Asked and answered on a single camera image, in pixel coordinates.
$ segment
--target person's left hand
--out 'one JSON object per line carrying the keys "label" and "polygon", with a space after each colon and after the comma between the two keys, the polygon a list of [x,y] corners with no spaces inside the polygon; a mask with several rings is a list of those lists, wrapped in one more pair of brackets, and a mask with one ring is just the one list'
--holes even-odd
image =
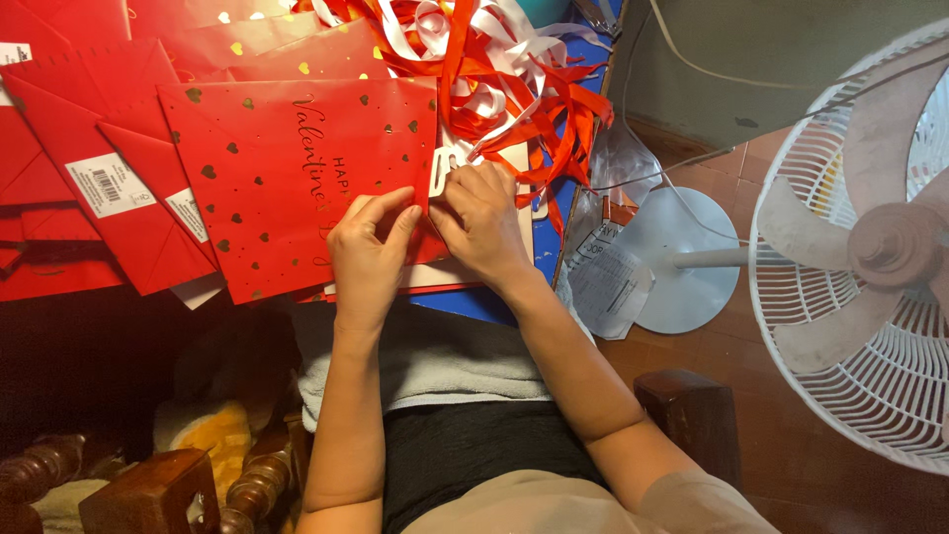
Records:
{"label": "person's left hand", "polygon": [[387,212],[403,206],[413,194],[409,186],[379,197],[357,197],[326,238],[336,277],[337,328],[381,330],[402,280],[406,249],[421,207],[403,210],[385,243],[376,238],[376,227]]}

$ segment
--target fingers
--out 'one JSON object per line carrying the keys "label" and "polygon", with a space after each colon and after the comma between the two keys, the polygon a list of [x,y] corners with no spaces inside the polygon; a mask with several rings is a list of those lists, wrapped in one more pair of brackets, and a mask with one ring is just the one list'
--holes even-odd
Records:
{"label": "fingers", "polygon": [[485,161],[477,167],[479,173],[484,178],[484,181],[491,186],[491,188],[497,193],[504,192],[504,185],[501,183],[500,173],[497,171],[497,167],[500,166],[494,162]]}
{"label": "fingers", "polygon": [[375,225],[380,220],[382,220],[382,217],[385,216],[385,212],[406,203],[412,198],[414,194],[415,188],[409,185],[407,187],[396,189],[395,191],[389,191],[385,195],[381,195],[379,197],[369,197],[369,200],[365,203],[363,209],[356,213],[356,215],[354,215],[352,218],[358,222],[368,222]]}
{"label": "fingers", "polygon": [[442,195],[448,201],[448,205],[452,206],[452,209],[463,219],[471,215],[475,208],[482,203],[471,191],[456,181],[445,183],[445,192]]}
{"label": "fingers", "polygon": [[356,214],[361,212],[363,210],[363,207],[365,207],[365,205],[370,200],[373,200],[374,198],[375,197],[372,197],[370,195],[359,195],[358,197],[356,197],[353,203],[349,204],[349,208],[346,209],[346,213],[343,214],[343,218],[340,219],[340,222],[346,222],[356,217]]}
{"label": "fingers", "polygon": [[402,257],[405,256],[412,233],[415,232],[416,223],[419,222],[419,216],[421,216],[421,206],[409,206],[408,209],[402,210],[395,224],[392,225],[389,237],[385,240],[386,250],[398,253]]}
{"label": "fingers", "polygon": [[493,188],[488,184],[488,181],[481,176],[478,169],[470,165],[459,167],[448,173],[446,188],[447,184],[452,182],[460,183],[461,186],[467,189],[472,195],[482,200],[489,199],[493,191]]}
{"label": "fingers", "polygon": [[445,211],[445,208],[437,204],[429,204],[428,218],[432,220],[449,250],[456,249],[465,239],[465,231],[458,226],[458,221],[452,217],[452,214]]}
{"label": "fingers", "polygon": [[502,163],[495,163],[494,168],[497,170],[497,177],[501,183],[501,190],[504,191],[504,194],[509,199],[513,199],[514,194],[517,193],[517,178],[515,178],[514,174],[508,170],[508,167]]}

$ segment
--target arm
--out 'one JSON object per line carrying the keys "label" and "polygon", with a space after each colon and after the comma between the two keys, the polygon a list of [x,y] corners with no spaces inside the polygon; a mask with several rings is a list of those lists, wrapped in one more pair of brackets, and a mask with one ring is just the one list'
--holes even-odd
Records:
{"label": "arm", "polygon": [[452,254],[511,307],[560,411],[620,503],[636,511],[642,495],[660,477],[699,467],[649,421],[530,263],[513,195],[513,177],[503,167],[461,167],[449,174],[445,185],[451,211],[433,205],[432,221]]}
{"label": "arm", "polygon": [[358,197],[327,239],[336,277],[333,352],[297,532],[380,532],[385,439],[379,336],[421,209],[402,211],[385,243],[376,224],[411,199],[406,187]]}

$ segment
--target barcode label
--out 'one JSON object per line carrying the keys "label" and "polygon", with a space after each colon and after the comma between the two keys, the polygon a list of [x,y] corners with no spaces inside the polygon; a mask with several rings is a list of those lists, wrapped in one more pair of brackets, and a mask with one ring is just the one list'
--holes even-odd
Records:
{"label": "barcode label", "polygon": [[0,43],[0,65],[20,63],[33,59],[27,43]]}
{"label": "barcode label", "polygon": [[[0,43],[0,65],[20,63],[31,59],[33,59],[33,54],[27,43]],[[0,78],[0,105],[13,105],[13,100],[3,87],[2,78]]]}
{"label": "barcode label", "polygon": [[98,219],[156,202],[148,187],[115,152],[72,162],[65,168]]}
{"label": "barcode label", "polygon": [[201,211],[197,208],[195,193],[192,192],[191,187],[178,191],[165,201],[175,211],[178,221],[191,230],[199,243],[208,240],[208,231],[204,228],[204,220],[201,218]]}
{"label": "barcode label", "polygon": [[92,178],[99,183],[99,188],[108,201],[115,202],[120,198],[119,191],[115,185],[112,184],[112,179],[109,178],[108,173],[106,173],[104,169],[92,171]]}

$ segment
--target gray towel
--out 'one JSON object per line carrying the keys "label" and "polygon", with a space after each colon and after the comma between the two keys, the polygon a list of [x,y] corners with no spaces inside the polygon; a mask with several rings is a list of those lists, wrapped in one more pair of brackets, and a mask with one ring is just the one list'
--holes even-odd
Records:
{"label": "gray towel", "polygon": [[[323,403],[336,306],[289,307],[303,355],[298,385],[309,431]],[[517,329],[397,298],[379,343],[382,411],[496,400],[550,400]]]}

